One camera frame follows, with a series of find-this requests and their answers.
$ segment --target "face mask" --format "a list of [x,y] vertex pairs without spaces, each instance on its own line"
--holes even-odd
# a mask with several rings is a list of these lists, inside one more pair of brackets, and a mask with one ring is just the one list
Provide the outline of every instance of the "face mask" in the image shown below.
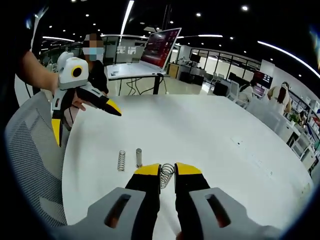
[[83,54],[89,55],[90,61],[100,60],[104,54],[103,47],[83,47]]

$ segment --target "potted plant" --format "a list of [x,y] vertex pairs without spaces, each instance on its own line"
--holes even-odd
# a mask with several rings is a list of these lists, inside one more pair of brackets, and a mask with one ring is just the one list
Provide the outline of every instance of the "potted plant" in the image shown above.
[[292,124],[292,126],[294,126],[296,123],[298,123],[299,122],[299,118],[298,118],[298,116],[297,115],[295,115],[295,114],[290,114],[290,116],[289,116],[289,120],[291,121],[291,124]]

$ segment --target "ceiling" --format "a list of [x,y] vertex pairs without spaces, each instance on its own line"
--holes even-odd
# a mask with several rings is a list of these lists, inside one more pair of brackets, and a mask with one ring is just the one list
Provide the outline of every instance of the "ceiling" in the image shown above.
[[[37,33],[41,36],[75,41],[83,41],[85,34],[98,30],[102,34],[120,34],[128,2],[50,1],[48,11],[40,20]],[[148,36],[148,31],[144,30],[146,27],[161,29],[166,6],[170,4],[171,11],[167,21],[173,23],[168,23],[167,29],[181,27],[180,36],[195,36],[178,39],[181,45],[190,43],[191,47],[221,50],[258,61],[273,59],[277,67],[300,79],[320,96],[320,79],[314,73],[286,54],[257,43],[262,41],[284,49],[317,70],[317,56],[310,36],[310,26],[320,33],[318,8],[313,5],[315,2],[317,1],[135,0],[124,34]],[[241,9],[243,5],[248,6],[248,11]],[[197,36],[201,34],[223,37]],[[38,44],[43,44],[42,48],[45,48],[51,42],[38,41]]]

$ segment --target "person in white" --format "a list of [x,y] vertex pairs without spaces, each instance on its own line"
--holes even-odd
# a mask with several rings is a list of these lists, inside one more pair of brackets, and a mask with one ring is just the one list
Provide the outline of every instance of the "person in white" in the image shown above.
[[237,104],[242,106],[244,103],[249,103],[254,96],[254,87],[257,85],[255,80],[251,80],[250,83],[247,83],[240,87],[238,102]]
[[281,86],[271,88],[267,93],[267,97],[269,99],[269,105],[275,111],[281,115],[290,113],[291,99],[289,96],[289,84],[286,81],[284,81]]

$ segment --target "coiled spring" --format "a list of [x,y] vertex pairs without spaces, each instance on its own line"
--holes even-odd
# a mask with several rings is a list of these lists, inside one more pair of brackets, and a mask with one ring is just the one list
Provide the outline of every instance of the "coiled spring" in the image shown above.
[[174,173],[175,173],[174,166],[172,166],[169,163],[165,163],[162,165],[161,173],[160,173],[160,188],[161,189],[164,189],[168,185],[168,183]]
[[119,151],[119,157],[118,157],[118,171],[123,172],[125,170],[126,165],[126,151]]

